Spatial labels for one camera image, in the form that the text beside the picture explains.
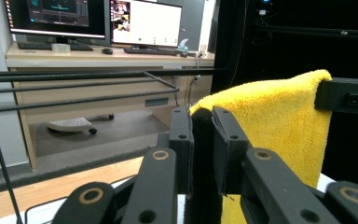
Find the computer mouse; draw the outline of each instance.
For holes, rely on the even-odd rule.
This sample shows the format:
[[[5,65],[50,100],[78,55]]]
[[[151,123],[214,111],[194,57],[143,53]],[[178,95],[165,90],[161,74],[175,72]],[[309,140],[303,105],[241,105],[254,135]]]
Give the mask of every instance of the computer mouse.
[[[102,52],[104,54],[113,54],[113,50],[112,49],[102,49]]]

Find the gray floor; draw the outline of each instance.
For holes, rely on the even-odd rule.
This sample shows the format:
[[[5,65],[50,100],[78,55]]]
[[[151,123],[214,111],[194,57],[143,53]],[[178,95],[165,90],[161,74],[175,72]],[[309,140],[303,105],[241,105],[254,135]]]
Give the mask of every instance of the gray floor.
[[[115,114],[113,120],[107,116],[87,119],[98,130],[96,134],[51,132],[45,124],[39,125],[38,168],[33,171],[29,164],[9,167],[13,188],[142,156],[157,144],[160,133],[168,132],[149,110]],[[0,191],[5,189],[0,171]]]

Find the wooden floor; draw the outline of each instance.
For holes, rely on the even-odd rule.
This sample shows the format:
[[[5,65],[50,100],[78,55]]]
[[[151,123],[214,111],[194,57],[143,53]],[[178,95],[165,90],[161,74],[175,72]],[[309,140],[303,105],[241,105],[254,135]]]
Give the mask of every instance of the wooden floor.
[[[136,175],[142,159],[118,162],[14,189],[19,209],[25,211],[31,206],[69,196],[74,189],[89,182],[98,181],[111,184],[128,176]],[[14,214],[14,210],[7,191],[0,192],[0,217],[12,214]]]

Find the screw hole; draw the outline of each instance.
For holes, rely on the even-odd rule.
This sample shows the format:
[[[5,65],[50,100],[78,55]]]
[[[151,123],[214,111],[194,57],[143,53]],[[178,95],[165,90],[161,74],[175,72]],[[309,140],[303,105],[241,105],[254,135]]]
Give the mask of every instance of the screw hole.
[[[302,210],[300,215],[310,223],[318,223],[321,219],[315,213],[310,210]]]
[[[84,195],[84,199],[86,200],[92,200],[98,196],[98,192],[96,190],[92,190],[90,192],[87,192],[86,195]]]
[[[168,152],[166,152],[164,150],[159,150],[159,151],[153,152],[153,158],[158,161],[165,160],[168,158],[168,156],[169,156]]]
[[[255,156],[263,161],[267,161],[270,160],[272,157],[269,153],[267,153],[266,151],[257,151],[255,152]]]
[[[343,187],[339,190],[342,196],[347,200],[358,203],[358,189],[350,188],[350,187]]]
[[[141,223],[152,223],[156,219],[156,213],[150,210],[143,211],[139,215],[139,221]]]

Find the black backdrop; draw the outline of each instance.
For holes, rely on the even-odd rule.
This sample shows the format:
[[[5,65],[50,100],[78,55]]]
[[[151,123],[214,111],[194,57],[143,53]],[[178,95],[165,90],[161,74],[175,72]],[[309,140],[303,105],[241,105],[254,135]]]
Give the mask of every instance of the black backdrop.
[[[289,78],[315,69],[326,69],[333,77],[358,78],[358,38],[259,32],[251,25],[257,21],[270,26],[358,31],[358,0],[272,3],[268,18],[261,21],[254,13],[259,8],[258,1],[246,1],[243,7],[241,1],[222,1],[215,66],[229,66],[233,73],[213,77],[213,92],[249,81]],[[250,11],[246,25],[241,26],[245,6]],[[239,57],[238,63],[233,62],[233,56]],[[323,173],[335,180],[358,184],[357,114],[333,114]]]

